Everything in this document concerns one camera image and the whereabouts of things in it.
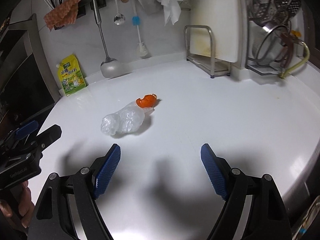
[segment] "metal spoon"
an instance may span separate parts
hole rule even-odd
[[[116,2],[117,14],[116,14],[116,16],[115,16],[115,18],[114,18],[113,21],[115,22],[116,25],[121,25],[121,24],[124,24],[124,22],[125,22],[125,17],[124,17],[123,14],[121,14],[121,13],[119,12],[118,0],[115,0],[115,2]]]
[[[106,53],[106,59],[101,63],[101,73],[105,78],[115,78],[125,74],[125,70],[123,68],[122,63],[117,61],[115,58],[111,58],[108,55],[107,46],[104,41],[102,28],[101,28],[101,16],[97,5],[97,0],[93,0],[93,8],[94,8],[94,18],[96,20],[96,24],[99,27],[102,44],[104,51]]]

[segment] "finger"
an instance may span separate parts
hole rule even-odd
[[[27,211],[29,210],[31,205],[31,191],[27,187],[25,190],[23,190],[21,194],[21,199],[19,203],[19,213],[23,217]]]
[[[29,185],[29,182],[27,180],[21,183],[21,186],[23,187],[23,189],[26,189],[28,185]]]
[[[27,228],[30,225],[34,209],[35,209],[35,205],[31,202],[31,205],[30,205],[30,208],[29,208],[28,212],[21,219],[21,224],[23,225],[24,228]]]
[[[0,209],[5,217],[12,217],[12,210],[6,201],[1,201]]]

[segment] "crumpled clear plastic bag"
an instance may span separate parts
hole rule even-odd
[[[153,110],[153,107],[141,108],[135,101],[113,114],[108,114],[102,119],[101,132],[107,135],[116,133],[134,133],[143,123],[145,113]]]

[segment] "yellow seasoning packet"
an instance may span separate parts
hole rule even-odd
[[[70,56],[66,57],[59,65],[57,65],[57,67],[58,77],[66,96],[71,95],[87,86],[75,55],[71,54]]]

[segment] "ladle handle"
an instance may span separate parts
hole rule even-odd
[[[110,58],[109,54],[108,54],[108,51],[107,51],[106,42],[104,41],[104,37],[103,37],[103,32],[102,32],[102,28],[101,28],[101,16],[100,16],[99,8],[98,8],[98,5],[97,5],[97,0],[92,0],[92,1],[93,1],[94,18],[96,20],[96,24],[99,27],[103,48],[104,48],[104,51],[106,53],[106,58]]]

